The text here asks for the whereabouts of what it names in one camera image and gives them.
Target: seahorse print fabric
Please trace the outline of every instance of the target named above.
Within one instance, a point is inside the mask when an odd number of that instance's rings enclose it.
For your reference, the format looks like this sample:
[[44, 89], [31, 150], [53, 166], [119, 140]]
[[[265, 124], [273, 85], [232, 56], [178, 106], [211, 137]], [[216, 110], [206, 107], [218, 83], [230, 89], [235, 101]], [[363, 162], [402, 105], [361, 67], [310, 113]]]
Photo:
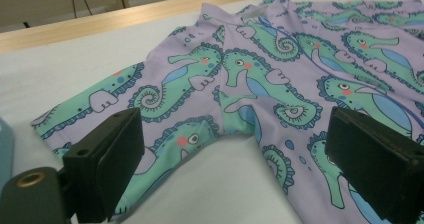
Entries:
[[222, 135], [254, 135], [305, 223], [379, 223], [324, 153], [332, 107], [424, 143], [419, 1], [264, 0], [236, 14], [204, 4], [147, 60], [33, 121], [61, 157], [111, 114], [141, 110], [146, 154], [115, 214]]

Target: black cable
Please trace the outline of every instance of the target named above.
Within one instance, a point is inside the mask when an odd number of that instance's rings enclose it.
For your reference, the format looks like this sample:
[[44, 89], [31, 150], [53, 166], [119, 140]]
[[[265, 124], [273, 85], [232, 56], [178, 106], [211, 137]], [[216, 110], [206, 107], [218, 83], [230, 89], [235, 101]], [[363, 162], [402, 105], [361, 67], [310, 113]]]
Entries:
[[90, 13], [90, 15], [93, 15], [93, 13], [91, 12], [90, 7], [88, 6], [87, 0], [84, 0], [85, 6], [87, 7], [88, 12]]
[[73, 10], [74, 10], [74, 17], [75, 17], [75, 19], [77, 19], [78, 17], [77, 17], [77, 9], [75, 7], [75, 0], [72, 0], [72, 7], [73, 7]]

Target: wooden surface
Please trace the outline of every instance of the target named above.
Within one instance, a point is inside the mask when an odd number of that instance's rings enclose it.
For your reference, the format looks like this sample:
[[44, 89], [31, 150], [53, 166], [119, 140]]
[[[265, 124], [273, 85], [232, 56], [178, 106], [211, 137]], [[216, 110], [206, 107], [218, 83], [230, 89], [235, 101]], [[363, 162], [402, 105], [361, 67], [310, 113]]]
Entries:
[[0, 53], [6, 53], [106, 32], [143, 22], [242, 0], [168, 0], [49, 25], [0, 33]]

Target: white surface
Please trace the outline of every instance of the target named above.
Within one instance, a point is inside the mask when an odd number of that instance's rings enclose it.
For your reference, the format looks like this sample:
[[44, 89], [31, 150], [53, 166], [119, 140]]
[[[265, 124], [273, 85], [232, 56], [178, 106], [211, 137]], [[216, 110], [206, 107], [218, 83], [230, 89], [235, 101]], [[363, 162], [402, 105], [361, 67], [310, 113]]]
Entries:
[[[223, 8], [236, 12], [260, 1]], [[39, 166], [61, 168], [33, 132], [31, 120], [111, 73], [144, 60], [175, 27], [192, 25], [197, 15], [0, 55], [0, 116], [16, 134], [14, 174]], [[254, 139], [246, 136], [225, 137], [204, 149], [134, 209], [123, 223], [301, 222]]]

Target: seahorse print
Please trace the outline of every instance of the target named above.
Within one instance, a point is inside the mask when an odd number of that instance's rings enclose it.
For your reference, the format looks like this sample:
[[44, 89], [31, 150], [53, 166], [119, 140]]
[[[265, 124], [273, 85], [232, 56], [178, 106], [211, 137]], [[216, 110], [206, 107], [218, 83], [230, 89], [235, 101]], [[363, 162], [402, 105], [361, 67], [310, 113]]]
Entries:
[[296, 13], [299, 13], [303, 9], [309, 8], [312, 6], [312, 2], [295, 2], [297, 8], [295, 10]]
[[262, 154], [271, 168], [272, 172], [280, 183], [283, 191], [288, 195], [289, 187], [294, 185], [293, 176], [294, 169], [291, 166], [291, 160], [284, 156], [284, 153], [279, 150], [275, 145], [264, 146]]
[[337, 208], [343, 209], [344, 202], [340, 191], [339, 177], [342, 171], [336, 164], [330, 161], [325, 154], [325, 144], [327, 140], [327, 132], [321, 132], [319, 135], [313, 135], [308, 144], [308, 150], [317, 164], [318, 168], [324, 174], [331, 195], [331, 204]]
[[415, 106], [421, 111], [421, 116], [424, 117], [424, 103], [415, 102]]
[[398, 38], [382, 39], [373, 35], [353, 31], [342, 37], [349, 51], [364, 60], [364, 64], [377, 72], [385, 72], [414, 91], [424, 94], [424, 72], [413, 70], [408, 59], [384, 46], [396, 46]]
[[281, 70], [272, 69], [256, 53], [237, 48], [227, 50], [222, 63], [228, 72], [228, 86], [237, 86], [239, 73], [247, 70], [247, 86], [254, 95], [272, 97], [280, 102], [274, 107], [274, 113], [283, 126], [307, 129], [320, 118], [322, 107], [297, 93]]
[[323, 26], [332, 31], [345, 30], [343, 24], [353, 23], [371, 23], [372, 19], [363, 15], [358, 10], [347, 10], [339, 13], [323, 13], [318, 11], [299, 11], [301, 17], [311, 18], [320, 21]]
[[424, 25], [424, 12], [409, 13], [407, 16], [395, 13], [377, 13], [373, 19], [378, 23], [394, 27]]
[[409, 34], [413, 35], [414, 37], [423, 40], [424, 41], [424, 30], [419, 29], [404, 29]]
[[169, 36], [176, 36], [178, 33], [185, 32], [187, 30], [187, 27], [177, 27], [174, 31], [169, 34]]
[[375, 7], [382, 10], [390, 10], [402, 6], [402, 1], [375, 1]]
[[70, 142], [67, 142], [63, 147], [56, 148], [53, 150], [53, 153], [56, 155], [57, 158], [59, 158], [60, 161], [62, 161], [63, 156], [71, 149], [72, 144]]
[[253, 41], [269, 57], [276, 61], [294, 61], [301, 55], [299, 47], [292, 38], [270, 25], [247, 21], [246, 26], [237, 28], [237, 32], [244, 38]]
[[212, 35], [217, 42], [224, 43], [225, 41], [225, 27], [223, 25], [219, 26], [216, 32]]
[[163, 132], [161, 138], [149, 148], [156, 160], [141, 174], [134, 174], [115, 214], [127, 212], [149, 189], [167, 176], [183, 158], [195, 153], [218, 138], [218, 125], [212, 116], [188, 118]]
[[219, 90], [213, 91], [214, 100], [219, 102], [222, 110], [224, 133], [254, 134], [257, 143], [262, 139], [262, 129], [255, 110], [250, 105], [239, 106], [237, 102], [242, 99], [256, 99], [256, 96], [237, 95], [229, 97]]
[[325, 65], [335, 71], [353, 75], [356, 80], [363, 81], [381, 88], [384, 91], [393, 90], [386, 82], [371, 74], [356, 64], [355, 59], [344, 50], [320, 37], [309, 34], [294, 34], [303, 52], [315, 63]]
[[41, 138], [47, 139], [55, 131], [63, 130], [92, 112], [100, 113], [116, 104], [118, 96], [134, 86], [136, 80], [141, 78], [143, 69], [143, 63], [125, 68], [57, 105], [35, 119], [31, 125]]
[[333, 6], [338, 9], [350, 10], [355, 9], [358, 6], [364, 5], [364, 1], [349, 1], [349, 2], [333, 2]]
[[420, 134], [416, 141], [418, 144], [424, 146], [424, 134]]
[[365, 2], [365, 1], [350, 1], [350, 2], [333, 2], [333, 6], [338, 9], [349, 10], [355, 9], [359, 6], [366, 5], [368, 9], [383, 9], [390, 10], [397, 7], [402, 6], [401, 1], [373, 1], [373, 2]]
[[152, 85], [140, 87], [129, 101], [128, 108], [139, 107], [146, 122], [168, 118], [193, 91], [202, 91], [214, 80], [221, 63], [221, 52], [216, 45], [202, 43], [187, 55], [168, 58], [171, 64], [183, 60], [190, 63], [169, 73], [162, 81], [161, 89]]
[[381, 93], [359, 83], [331, 76], [318, 80], [319, 95], [339, 107], [362, 111], [389, 128], [411, 138], [412, 124], [406, 112]]

